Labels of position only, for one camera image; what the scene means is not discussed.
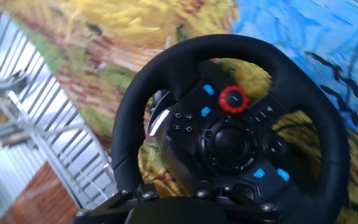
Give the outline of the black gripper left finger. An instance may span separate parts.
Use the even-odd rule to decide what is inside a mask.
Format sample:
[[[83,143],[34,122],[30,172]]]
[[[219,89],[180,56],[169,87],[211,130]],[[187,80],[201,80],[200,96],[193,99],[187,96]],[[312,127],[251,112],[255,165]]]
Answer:
[[[72,224],[125,223],[133,208],[159,198],[154,184],[140,184],[134,190],[119,191],[93,210],[78,210],[73,215]]]

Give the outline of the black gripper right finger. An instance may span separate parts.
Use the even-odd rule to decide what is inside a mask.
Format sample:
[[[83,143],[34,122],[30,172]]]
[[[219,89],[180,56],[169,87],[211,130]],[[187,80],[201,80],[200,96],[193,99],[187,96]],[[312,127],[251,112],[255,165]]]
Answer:
[[[279,223],[278,208],[271,203],[259,205],[246,185],[200,189],[193,198],[203,223]]]

